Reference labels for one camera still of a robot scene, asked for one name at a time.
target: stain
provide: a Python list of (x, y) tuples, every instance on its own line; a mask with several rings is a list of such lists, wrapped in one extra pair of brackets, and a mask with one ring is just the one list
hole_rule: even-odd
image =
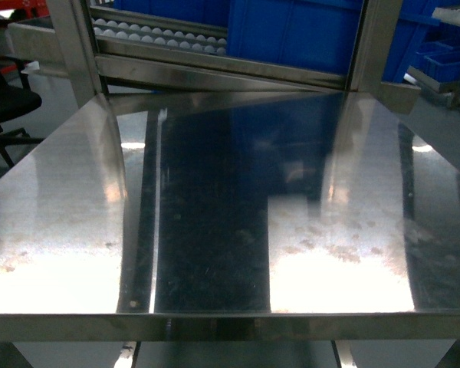
[(302, 244), (303, 246), (307, 247), (310, 250), (315, 249), (315, 244), (312, 243), (310, 240), (304, 239), (300, 241), (300, 244)]
[(284, 251), (286, 251), (289, 255), (297, 255), (298, 253), (301, 253), (300, 249), (295, 247), (286, 247)]
[(315, 228), (314, 226), (308, 226), (308, 231), (311, 232), (314, 235), (322, 235), (323, 234), (323, 232), (320, 229)]
[(244, 242), (244, 244), (252, 244), (255, 242), (252, 233), (247, 229), (237, 230), (235, 235), (237, 235)]
[(273, 219), (269, 219), (268, 226), (270, 228), (279, 228), (279, 222), (277, 222), (277, 221), (275, 221)]
[(279, 211), (278, 215), (282, 216), (282, 217), (286, 217), (286, 218), (290, 217), (290, 214), (288, 212), (286, 212), (286, 211)]
[(354, 247), (345, 247), (343, 245), (329, 245), (326, 247), (330, 255), (340, 259), (343, 262), (360, 263), (361, 258)]
[(363, 229), (363, 226), (358, 221), (354, 221), (354, 220), (349, 220), (347, 222), (347, 226), (350, 227), (350, 228), (355, 228), (356, 230), (362, 230)]

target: metal frame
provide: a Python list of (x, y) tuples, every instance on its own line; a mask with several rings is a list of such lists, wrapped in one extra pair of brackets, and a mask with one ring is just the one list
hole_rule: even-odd
[[(103, 77), (134, 82), (131, 67), (138, 63), (138, 66), (144, 69), (143, 79), (138, 79), (138, 81), (145, 85), (172, 89), (181, 87), (186, 90), (188, 86), (181, 86), (181, 82), (191, 81), (193, 78), (199, 79), (198, 75), (205, 74), (207, 83), (204, 86), (194, 83), (191, 90), (249, 90), (249, 82), (246, 80), (251, 79), (250, 90), (289, 90), (291, 84), (296, 84), (297, 90), (357, 90), (370, 92), (379, 98), (392, 97), (393, 102), (390, 107), (402, 109), (401, 105), (407, 101), (407, 99), (399, 99), (399, 96), (403, 95), (403, 89), (400, 86), (382, 84), (383, 69), (388, 58), (401, 5), (402, 0), (394, 2), (365, 0), (350, 72), (347, 76), (340, 76), (243, 61), (231, 57), (208, 57), (207, 55), (188, 55), (188, 53), (186, 56), (184, 54), (181, 56), (182, 52), (167, 52), (156, 46), (135, 47), (130, 42), (107, 40), (102, 37), (96, 41), (91, 27), (90, 9), (85, 0), (72, 0), (66, 3), (60, 0), (48, 0), (60, 48), (64, 55), (69, 55), (65, 58), (67, 59), (65, 64), (80, 105), (95, 94), (107, 92)], [(93, 7), (91, 11), (97, 16), (105, 14), (123, 18), (123, 20), (126, 20), (126, 16), (145, 18), (143, 15), (134, 13), (133, 15), (121, 15), (111, 9), (96, 7)], [(176, 22), (182, 26), (186, 23), (186, 26), (189, 27), (187, 22)], [(213, 28), (215, 27), (209, 26), (205, 30), (221, 31)], [(113, 54), (125, 57), (116, 59), (119, 63), (117, 68), (106, 66), (108, 60), (114, 60), (110, 56)], [(141, 63), (140, 58), (149, 62)], [(165, 63), (163, 66), (165, 80), (156, 77), (157, 68), (160, 68), (159, 64), (161, 64), (156, 63), (157, 61)], [(216, 87), (212, 86), (212, 80), (216, 81)], [(230, 84), (231, 87), (226, 89), (221, 87), (226, 84)], [(414, 92), (409, 93), (409, 99), (415, 95)]]
[(48, 8), (71, 86), (81, 107), (96, 94), (107, 92), (107, 85), (97, 72), (94, 60), (97, 44), (88, 5), (82, 0), (48, 0)]
[(403, 0), (364, 0), (347, 89), (376, 96)]

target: roller conveyor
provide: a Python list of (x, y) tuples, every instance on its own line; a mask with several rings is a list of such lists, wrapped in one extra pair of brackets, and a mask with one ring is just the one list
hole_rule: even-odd
[[(132, 84), (146, 83), (158, 86), (165, 84), (164, 87), (184, 90), (324, 90), (344, 89), (346, 82), (346, 77), (341, 75), (226, 57), (224, 56), (225, 45), (222, 44), (226, 39), (226, 28), (101, 7), (92, 7), (90, 14), (99, 48), (97, 57), (101, 59), (100, 72), (117, 81), (124, 79)], [(106, 24), (96, 24), (99, 19), (103, 19)], [(119, 28), (121, 23), (128, 28)], [(135, 32), (129, 28), (130, 25), (138, 25), (140, 30)], [(141, 31), (143, 27), (149, 28), (150, 31)], [(153, 33), (153, 29), (156, 28), (162, 32), (158, 37)], [(65, 73), (64, 62), (61, 62), (61, 49), (48, 18), (13, 24), (9, 29), (15, 52), (20, 58), (39, 60), (40, 64), (45, 65), (46, 72)], [(168, 38), (163, 34), (167, 30), (173, 34), (182, 32), (184, 38), (178, 36)], [(127, 37), (121, 35), (122, 38), (116, 38), (119, 32), (125, 33)], [(140, 40), (130, 40), (129, 36), (133, 34), (139, 35)], [(187, 38), (187, 34), (194, 35), (194, 40)], [(200, 35), (205, 38), (205, 41), (196, 40)], [(145, 38), (146, 40), (151, 39), (153, 42), (142, 41), (145, 36), (149, 36)], [(211, 38), (214, 38), (215, 42), (208, 42)], [(177, 42), (178, 47), (167, 44), (170, 40)], [(184, 42), (189, 44), (189, 49), (185, 48)], [(214, 51), (207, 48), (208, 46), (214, 48)], [(128, 72), (123, 72), (124, 64), (126, 69), (129, 69), (132, 62), (141, 61), (146, 62), (146, 68), (161, 67), (168, 68), (170, 71), (183, 70), (184, 73), (204, 74), (204, 81), (193, 86), (172, 83), (170, 78), (166, 78), (165, 82), (153, 83), (152, 76), (138, 76), (134, 80), (130, 78)]]

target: reflective steel surface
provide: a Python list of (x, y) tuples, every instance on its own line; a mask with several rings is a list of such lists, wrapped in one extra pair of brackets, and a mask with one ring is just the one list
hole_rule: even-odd
[(460, 173), (368, 94), (222, 93), (96, 97), (0, 180), (0, 340), (228, 338), (460, 338)]

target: blue storage bin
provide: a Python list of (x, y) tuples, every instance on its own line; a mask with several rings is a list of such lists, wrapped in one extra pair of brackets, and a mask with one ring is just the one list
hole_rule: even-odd
[(443, 44), (452, 50), (460, 50), (460, 37), (446, 38), (439, 40), (440, 44)]
[(227, 27), (230, 0), (115, 0), (114, 8)]
[(361, 0), (235, 0), (227, 54), (345, 74)]
[[(434, 9), (434, 3), (429, 3), (429, 9)], [(426, 36), (431, 25), (438, 24), (436, 19), (425, 15), (401, 13), (393, 35), (389, 58), (386, 62), (383, 80), (401, 83), (407, 69), (416, 58), (416, 52)]]
[[(429, 26), (439, 24), (428, 16), (437, 1), (404, 2), (385, 81), (403, 80)], [(234, 0), (227, 54), (347, 74), (362, 4), (362, 0)]]
[(438, 82), (460, 80), (460, 51), (426, 57), (425, 73)]
[(451, 50), (451, 47), (440, 42), (425, 42), (418, 48), (411, 65), (420, 71), (424, 71), (426, 69), (426, 56), (444, 54)]

